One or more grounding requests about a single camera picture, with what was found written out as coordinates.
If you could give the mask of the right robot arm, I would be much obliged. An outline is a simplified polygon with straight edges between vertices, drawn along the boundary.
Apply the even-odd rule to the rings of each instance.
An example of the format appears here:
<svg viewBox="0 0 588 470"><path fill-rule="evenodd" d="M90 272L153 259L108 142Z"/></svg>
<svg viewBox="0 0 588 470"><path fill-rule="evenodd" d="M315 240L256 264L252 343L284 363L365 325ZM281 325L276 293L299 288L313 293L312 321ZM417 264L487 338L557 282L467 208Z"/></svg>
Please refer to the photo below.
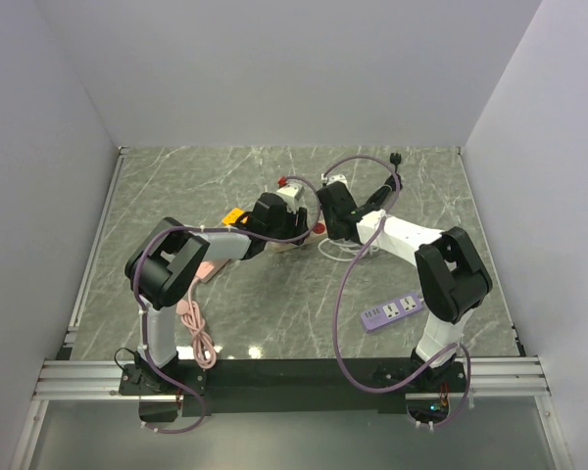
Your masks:
<svg viewBox="0 0 588 470"><path fill-rule="evenodd" d="M391 180L360 206L338 178L318 190L330 239L378 248L416 268L429 314L413 350L411 379L419 389L431 391L444 380L466 323L491 292L493 281L465 230L426 228L390 215L385 208L396 196Z"/></svg>

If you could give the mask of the yellow cube socket adapter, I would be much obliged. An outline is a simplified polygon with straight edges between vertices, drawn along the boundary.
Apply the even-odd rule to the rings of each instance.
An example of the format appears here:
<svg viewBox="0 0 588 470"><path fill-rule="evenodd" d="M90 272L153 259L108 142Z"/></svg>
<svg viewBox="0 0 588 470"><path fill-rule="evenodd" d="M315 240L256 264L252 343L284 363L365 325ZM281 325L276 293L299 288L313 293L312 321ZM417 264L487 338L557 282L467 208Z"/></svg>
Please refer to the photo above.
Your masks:
<svg viewBox="0 0 588 470"><path fill-rule="evenodd" d="M234 208L222 219L222 224L229 229L236 228L245 230L247 228L249 215L249 211L243 211L240 208Z"/></svg>

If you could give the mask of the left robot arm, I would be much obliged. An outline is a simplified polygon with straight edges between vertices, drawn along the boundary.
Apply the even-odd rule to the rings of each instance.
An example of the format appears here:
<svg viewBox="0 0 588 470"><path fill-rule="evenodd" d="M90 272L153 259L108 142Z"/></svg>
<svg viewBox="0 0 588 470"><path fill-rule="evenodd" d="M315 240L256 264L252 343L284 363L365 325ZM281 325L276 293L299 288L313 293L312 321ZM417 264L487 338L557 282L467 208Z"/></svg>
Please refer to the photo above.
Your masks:
<svg viewBox="0 0 588 470"><path fill-rule="evenodd" d="M163 218L124 268L140 305L137 366L141 381L153 393L169 391L180 379L172 309L187 294L202 262L246 260L260 254L268 241L303 243L308 211L304 188L288 183L260 196L231 227L193 233L172 217Z"/></svg>

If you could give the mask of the beige red power strip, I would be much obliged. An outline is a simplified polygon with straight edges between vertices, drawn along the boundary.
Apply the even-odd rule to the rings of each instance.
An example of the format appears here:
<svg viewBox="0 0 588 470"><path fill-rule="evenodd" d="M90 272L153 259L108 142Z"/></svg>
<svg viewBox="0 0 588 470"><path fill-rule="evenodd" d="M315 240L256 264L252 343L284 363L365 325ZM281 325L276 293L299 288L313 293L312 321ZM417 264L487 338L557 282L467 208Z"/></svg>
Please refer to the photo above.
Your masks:
<svg viewBox="0 0 588 470"><path fill-rule="evenodd" d="M306 238L298 240L296 243L287 243L287 244L267 242L266 248L270 249L274 253L281 253L281 252L293 250L296 248L302 248L303 246L317 244L320 241L325 240L326 238L327 238L326 225L324 223L324 219L321 218Z"/></svg>

